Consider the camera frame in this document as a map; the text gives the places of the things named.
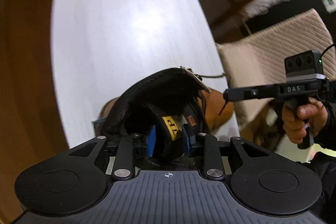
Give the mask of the person's right hand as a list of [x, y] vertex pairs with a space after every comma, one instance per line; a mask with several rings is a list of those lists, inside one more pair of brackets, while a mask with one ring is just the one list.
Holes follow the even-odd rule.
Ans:
[[297, 112], [284, 106], [282, 109], [283, 129], [289, 140], [295, 144], [301, 144], [307, 135], [307, 129], [314, 137], [327, 124], [329, 113], [322, 102], [309, 98], [309, 103], [299, 106]]

